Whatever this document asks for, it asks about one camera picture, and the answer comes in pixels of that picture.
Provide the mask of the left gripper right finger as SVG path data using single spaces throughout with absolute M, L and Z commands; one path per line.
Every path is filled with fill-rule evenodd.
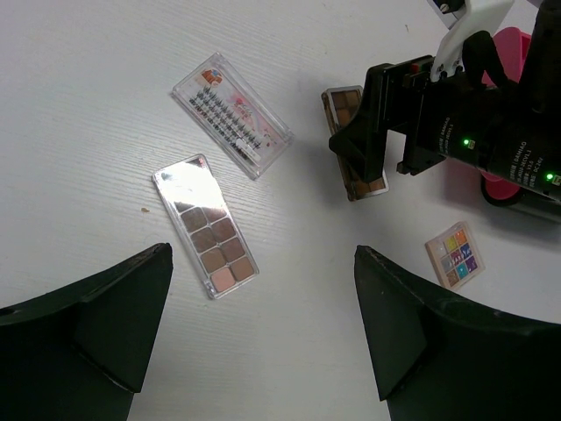
M 559 325 L 476 303 L 369 246 L 354 279 L 393 420 L 559 419 Z

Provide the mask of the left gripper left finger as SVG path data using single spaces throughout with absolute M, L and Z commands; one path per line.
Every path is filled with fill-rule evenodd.
M 3 420 L 126 420 L 144 384 L 173 273 L 155 244 L 1 310 Z

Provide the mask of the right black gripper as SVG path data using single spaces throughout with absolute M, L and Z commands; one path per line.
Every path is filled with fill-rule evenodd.
M 560 198 L 560 4 L 541 1 L 518 81 L 489 32 L 462 48 L 454 76 L 430 80 L 434 58 L 369 71 L 371 88 L 329 140 L 363 182 L 382 177 L 387 135 L 404 131 L 404 174 L 452 158 L 551 200 Z

